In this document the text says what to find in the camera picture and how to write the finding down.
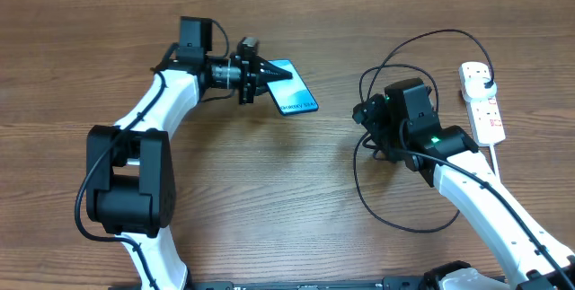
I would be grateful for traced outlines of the blue screen smartphone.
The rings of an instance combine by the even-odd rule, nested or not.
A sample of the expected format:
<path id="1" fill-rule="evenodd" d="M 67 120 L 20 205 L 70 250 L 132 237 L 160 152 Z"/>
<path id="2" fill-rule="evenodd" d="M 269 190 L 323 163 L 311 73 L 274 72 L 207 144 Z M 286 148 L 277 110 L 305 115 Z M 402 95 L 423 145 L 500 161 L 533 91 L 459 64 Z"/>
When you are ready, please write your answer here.
<path id="1" fill-rule="evenodd" d="M 270 95 L 282 116 L 319 110 L 319 104 L 288 59 L 271 60 L 271 64 L 292 74 L 291 79 L 268 83 Z"/>

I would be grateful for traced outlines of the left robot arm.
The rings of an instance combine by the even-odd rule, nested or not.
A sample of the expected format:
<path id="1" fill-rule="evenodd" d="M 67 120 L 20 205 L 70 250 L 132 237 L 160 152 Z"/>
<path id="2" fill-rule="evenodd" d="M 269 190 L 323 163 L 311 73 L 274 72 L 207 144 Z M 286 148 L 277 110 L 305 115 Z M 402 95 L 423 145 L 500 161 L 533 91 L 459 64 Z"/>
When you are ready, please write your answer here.
<path id="1" fill-rule="evenodd" d="M 176 203 L 171 139 L 210 88 L 238 92 L 251 103 L 272 82 L 292 74 L 258 54 L 244 37 L 235 52 L 212 55 L 210 18 L 182 16 L 179 39 L 157 66 L 139 103 L 112 126 L 94 126 L 86 140 L 86 174 L 75 199 L 75 224 L 94 242 L 120 242 L 140 275 L 141 289 L 189 289 L 170 223 Z"/>

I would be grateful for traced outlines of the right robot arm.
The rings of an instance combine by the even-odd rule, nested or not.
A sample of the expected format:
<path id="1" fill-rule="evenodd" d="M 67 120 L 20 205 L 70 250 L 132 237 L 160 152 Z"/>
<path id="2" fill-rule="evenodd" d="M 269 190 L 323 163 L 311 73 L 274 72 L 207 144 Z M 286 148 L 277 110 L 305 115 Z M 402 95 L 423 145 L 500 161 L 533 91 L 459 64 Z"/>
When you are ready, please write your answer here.
<path id="1" fill-rule="evenodd" d="M 496 177 L 459 126 L 441 127 L 430 88 L 420 78 L 385 87 L 357 104 L 366 129 L 359 144 L 416 171 L 466 218 L 499 262 L 505 279 L 485 277 L 463 261 L 426 272 L 422 289 L 572 289 L 574 252 L 550 235 Z"/>

